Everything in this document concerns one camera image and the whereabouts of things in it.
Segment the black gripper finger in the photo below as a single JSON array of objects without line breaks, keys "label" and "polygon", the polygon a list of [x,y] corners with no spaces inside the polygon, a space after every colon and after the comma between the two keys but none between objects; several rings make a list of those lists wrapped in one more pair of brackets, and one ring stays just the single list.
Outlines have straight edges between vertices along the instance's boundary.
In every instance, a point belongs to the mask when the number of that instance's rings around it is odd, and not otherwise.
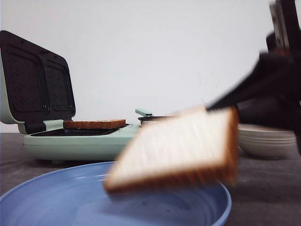
[{"label": "black gripper finger", "polygon": [[261,53],[252,72],[235,88],[209,104],[207,110],[234,106],[254,98],[282,96],[301,98],[301,53]]},{"label": "black gripper finger", "polygon": [[237,104],[240,122],[293,131],[301,130],[301,104],[285,97],[261,97]]}]

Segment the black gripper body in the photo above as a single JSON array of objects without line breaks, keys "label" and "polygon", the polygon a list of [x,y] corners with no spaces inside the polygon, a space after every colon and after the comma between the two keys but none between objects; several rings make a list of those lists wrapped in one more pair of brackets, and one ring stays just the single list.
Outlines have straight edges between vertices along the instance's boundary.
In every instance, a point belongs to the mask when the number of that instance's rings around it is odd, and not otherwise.
[{"label": "black gripper body", "polygon": [[301,60],[301,28],[294,0],[276,0],[269,4],[274,31],[266,38],[269,52]]}]

